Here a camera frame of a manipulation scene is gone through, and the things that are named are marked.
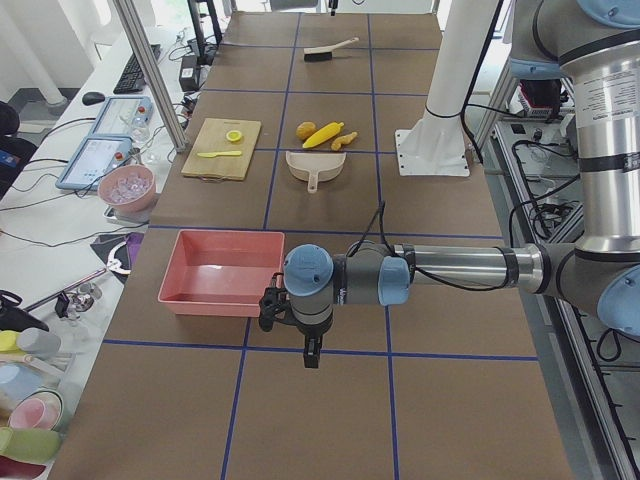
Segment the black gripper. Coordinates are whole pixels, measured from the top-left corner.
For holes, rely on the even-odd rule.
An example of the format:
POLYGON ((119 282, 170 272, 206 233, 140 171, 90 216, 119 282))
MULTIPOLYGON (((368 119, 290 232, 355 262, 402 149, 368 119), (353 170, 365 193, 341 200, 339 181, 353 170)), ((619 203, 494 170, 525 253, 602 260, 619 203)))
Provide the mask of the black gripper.
MULTIPOLYGON (((280 285, 283 273, 274 273, 259 301, 258 324, 263 332, 270 332, 275 323, 291 325, 291 305, 287 290, 280 285)), ((306 336, 303 351, 304 367, 318 369, 320 362, 320 338, 306 336)))

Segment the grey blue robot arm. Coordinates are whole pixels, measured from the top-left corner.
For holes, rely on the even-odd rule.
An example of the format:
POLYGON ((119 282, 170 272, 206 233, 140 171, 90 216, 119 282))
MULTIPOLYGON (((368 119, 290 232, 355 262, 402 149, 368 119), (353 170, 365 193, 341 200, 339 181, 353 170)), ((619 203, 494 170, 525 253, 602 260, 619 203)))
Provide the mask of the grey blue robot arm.
POLYGON ((390 245, 362 240, 343 255, 291 250, 260 300, 259 325, 297 328, 319 364, 333 309, 404 303, 414 283, 468 291, 518 287, 564 300, 608 327, 639 332, 639 5, 520 1, 512 70, 567 76, 574 87, 584 232, 575 243, 521 248, 390 245))

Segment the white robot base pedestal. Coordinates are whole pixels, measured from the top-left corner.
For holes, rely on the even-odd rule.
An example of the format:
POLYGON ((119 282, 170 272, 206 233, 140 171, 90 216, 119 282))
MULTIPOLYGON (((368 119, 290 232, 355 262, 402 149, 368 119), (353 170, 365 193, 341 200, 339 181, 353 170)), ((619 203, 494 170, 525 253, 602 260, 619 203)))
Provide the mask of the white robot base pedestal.
POLYGON ((470 175, 463 109, 501 9, 497 0, 451 4, 423 116, 411 129, 395 132, 400 175, 470 175))

